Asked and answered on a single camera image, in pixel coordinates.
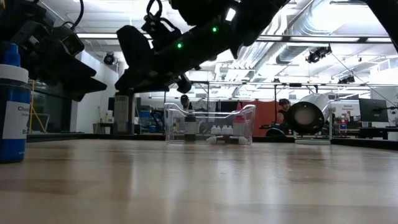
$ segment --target white ceiling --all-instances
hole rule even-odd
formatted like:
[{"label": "white ceiling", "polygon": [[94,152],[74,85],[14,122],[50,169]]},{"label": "white ceiling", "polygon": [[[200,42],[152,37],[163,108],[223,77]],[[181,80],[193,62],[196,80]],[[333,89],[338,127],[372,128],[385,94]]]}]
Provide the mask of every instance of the white ceiling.
[{"label": "white ceiling", "polygon": [[[61,21],[74,21],[80,11],[80,3],[78,0],[41,0],[41,2],[51,9],[59,17],[57,23]],[[143,25],[143,17],[146,13],[147,0],[84,0],[85,13],[80,22],[77,32],[99,32],[99,33],[115,33],[120,27],[130,24],[136,27]],[[281,13],[286,15],[287,22],[289,22],[294,15],[298,14],[309,2],[309,0],[296,0],[296,4],[286,6]],[[178,11],[171,9],[167,1],[163,1],[164,13],[163,16],[168,18],[173,24],[179,27],[182,31],[189,30],[184,20],[179,15]],[[344,24],[338,28],[332,35],[378,35],[386,36],[386,31],[380,25],[378,20],[372,12],[363,6],[339,6],[338,12],[330,10],[329,13],[323,13],[322,21],[328,23],[334,20],[344,19]],[[117,40],[90,40],[86,41],[86,48],[93,50],[95,55],[104,55],[105,52],[115,51],[120,58],[123,55]],[[372,60],[377,60],[381,57],[390,57],[396,55],[395,48],[389,44],[369,45],[369,44],[332,44],[333,53],[344,63],[348,68],[365,67],[365,63]],[[291,66],[272,66],[275,71],[283,71],[283,78],[285,82],[290,80],[306,82],[308,80],[319,82],[319,79],[330,80],[330,77],[338,75],[346,70],[334,56],[327,56],[317,64],[308,64],[304,61],[305,52],[299,55],[290,64]],[[232,55],[229,51],[219,55],[215,62],[205,62],[202,65],[204,70],[215,71],[218,63],[232,61]],[[271,70],[260,71],[259,75],[268,78],[269,82],[275,75],[280,76],[278,72],[272,73]],[[366,76],[369,73],[368,69],[358,71],[359,74]]]}]

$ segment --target computer monitor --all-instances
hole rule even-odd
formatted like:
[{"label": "computer monitor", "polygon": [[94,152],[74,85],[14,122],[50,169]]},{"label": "computer monitor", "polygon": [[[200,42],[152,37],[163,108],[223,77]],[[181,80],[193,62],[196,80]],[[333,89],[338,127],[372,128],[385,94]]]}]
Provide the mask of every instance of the computer monitor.
[{"label": "computer monitor", "polygon": [[361,121],[388,122],[387,102],[385,100],[359,99]]}]

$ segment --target transparent container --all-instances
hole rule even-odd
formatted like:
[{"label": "transparent container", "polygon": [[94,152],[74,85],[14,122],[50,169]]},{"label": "transparent container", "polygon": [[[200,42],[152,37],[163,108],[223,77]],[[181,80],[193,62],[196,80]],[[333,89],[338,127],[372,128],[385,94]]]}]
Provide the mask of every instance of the transparent container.
[{"label": "transparent container", "polygon": [[165,103],[167,144],[252,144],[256,106],[232,113],[184,111]]}]

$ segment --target blue cap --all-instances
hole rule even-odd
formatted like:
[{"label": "blue cap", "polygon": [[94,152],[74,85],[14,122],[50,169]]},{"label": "blue cap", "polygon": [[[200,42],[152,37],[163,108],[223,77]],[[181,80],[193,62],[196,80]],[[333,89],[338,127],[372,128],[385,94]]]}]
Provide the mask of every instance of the blue cap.
[{"label": "blue cap", "polygon": [[10,44],[2,61],[5,65],[21,66],[21,56],[18,54],[18,45]]}]

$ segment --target desk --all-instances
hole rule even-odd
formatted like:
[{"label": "desk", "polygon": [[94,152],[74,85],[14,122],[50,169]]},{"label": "desk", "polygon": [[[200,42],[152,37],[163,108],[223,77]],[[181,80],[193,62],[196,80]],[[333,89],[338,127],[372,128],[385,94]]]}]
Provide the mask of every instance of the desk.
[{"label": "desk", "polygon": [[388,140],[389,132],[398,132],[398,128],[360,128],[359,138],[383,138]]}]

